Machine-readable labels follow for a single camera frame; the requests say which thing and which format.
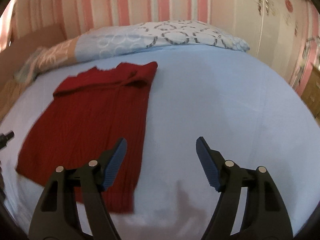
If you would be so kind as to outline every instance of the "blue textured pad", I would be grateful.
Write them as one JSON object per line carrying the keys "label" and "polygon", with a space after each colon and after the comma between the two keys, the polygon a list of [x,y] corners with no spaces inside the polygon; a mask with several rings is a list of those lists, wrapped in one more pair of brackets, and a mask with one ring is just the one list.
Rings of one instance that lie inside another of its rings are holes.
{"label": "blue textured pad", "polygon": [[204,145],[204,142],[199,137],[196,141],[196,152],[198,154],[204,173],[207,176],[209,184],[214,187],[216,191],[220,192],[219,170],[210,156],[210,152]]}
{"label": "blue textured pad", "polygon": [[126,152],[127,141],[123,138],[104,170],[104,180],[102,183],[104,190],[113,185]]}

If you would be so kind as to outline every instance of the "ribbed red fabric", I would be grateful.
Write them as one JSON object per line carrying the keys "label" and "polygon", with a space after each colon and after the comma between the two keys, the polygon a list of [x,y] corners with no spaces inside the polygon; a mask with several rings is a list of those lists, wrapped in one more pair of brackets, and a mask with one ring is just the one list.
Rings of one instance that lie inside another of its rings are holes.
{"label": "ribbed red fabric", "polygon": [[[156,62],[121,63],[115,69],[94,67],[66,78],[25,139],[17,172],[44,186],[57,166],[80,167],[124,137],[127,154],[113,186],[102,195],[110,212],[133,212],[156,69]],[[81,201],[80,190],[75,190]]]}

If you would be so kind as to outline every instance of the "metal pin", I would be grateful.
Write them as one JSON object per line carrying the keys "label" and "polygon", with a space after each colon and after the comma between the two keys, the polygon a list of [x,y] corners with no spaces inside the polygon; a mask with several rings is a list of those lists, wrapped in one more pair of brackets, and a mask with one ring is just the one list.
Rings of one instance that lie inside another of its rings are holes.
{"label": "metal pin", "polygon": [[258,168],[258,170],[259,170],[261,173],[265,173],[265,172],[267,171],[267,169],[266,169],[265,167],[263,167],[263,166],[260,166],[260,167]]}
{"label": "metal pin", "polygon": [[62,166],[58,166],[58,167],[56,168],[56,172],[61,172],[61,171],[63,171],[63,167],[62,167]]}
{"label": "metal pin", "polygon": [[233,165],[235,165],[233,161],[226,161],[224,164],[228,167],[232,167]]}
{"label": "metal pin", "polygon": [[98,162],[96,160],[92,160],[92,161],[89,161],[89,166],[90,167],[94,167],[98,164]]}

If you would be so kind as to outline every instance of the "red circle decoration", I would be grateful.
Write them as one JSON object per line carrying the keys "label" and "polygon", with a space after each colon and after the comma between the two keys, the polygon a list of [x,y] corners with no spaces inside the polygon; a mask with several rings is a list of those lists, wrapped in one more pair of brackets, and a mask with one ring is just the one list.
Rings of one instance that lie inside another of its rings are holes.
{"label": "red circle decoration", "polygon": [[285,6],[287,7],[288,12],[292,13],[293,12],[293,6],[290,0],[285,0]]}

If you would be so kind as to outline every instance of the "bed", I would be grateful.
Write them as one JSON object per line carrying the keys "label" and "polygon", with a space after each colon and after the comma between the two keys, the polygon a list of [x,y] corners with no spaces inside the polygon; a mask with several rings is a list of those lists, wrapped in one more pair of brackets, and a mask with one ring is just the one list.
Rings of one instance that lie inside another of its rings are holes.
{"label": "bed", "polygon": [[[195,151],[203,136],[240,167],[265,166],[287,207],[296,235],[320,196],[320,129],[290,86],[250,55],[207,45],[151,48],[139,53],[60,68],[39,76],[0,125],[15,138],[0,152],[5,206],[28,232],[42,187],[15,171],[28,131],[69,75],[120,62],[158,63],[147,112],[143,161],[134,213],[111,214],[122,239],[200,239],[219,193],[208,184]],[[233,233],[244,212],[242,191]],[[84,206],[82,229],[90,233]]]}

